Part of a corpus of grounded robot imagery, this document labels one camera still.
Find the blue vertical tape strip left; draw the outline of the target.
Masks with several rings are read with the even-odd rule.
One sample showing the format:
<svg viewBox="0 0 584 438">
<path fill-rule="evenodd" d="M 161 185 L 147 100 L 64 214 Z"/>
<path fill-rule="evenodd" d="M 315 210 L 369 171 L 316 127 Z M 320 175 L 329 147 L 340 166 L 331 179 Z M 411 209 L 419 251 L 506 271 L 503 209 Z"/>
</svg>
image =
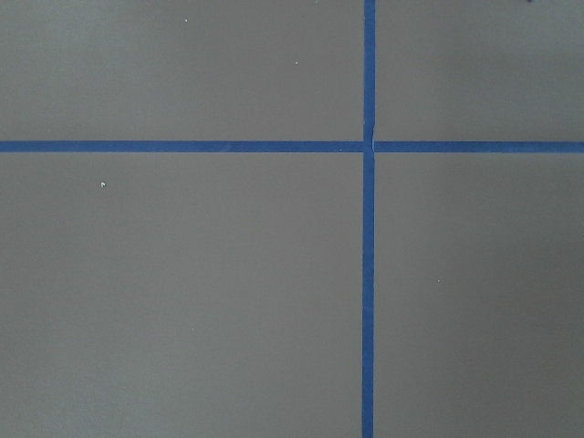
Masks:
<svg viewBox="0 0 584 438">
<path fill-rule="evenodd" d="M 374 436 L 376 5 L 363 6 L 361 435 Z"/>
</svg>

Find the blue horizontal tape strip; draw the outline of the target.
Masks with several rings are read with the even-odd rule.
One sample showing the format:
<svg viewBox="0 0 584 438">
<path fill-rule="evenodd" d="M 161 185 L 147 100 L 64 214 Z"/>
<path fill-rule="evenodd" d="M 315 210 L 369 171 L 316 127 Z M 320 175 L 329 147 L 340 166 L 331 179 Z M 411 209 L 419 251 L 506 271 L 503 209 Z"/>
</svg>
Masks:
<svg viewBox="0 0 584 438">
<path fill-rule="evenodd" d="M 2 152 L 582 153 L 581 141 L 2 141 Z"/>
</svg>

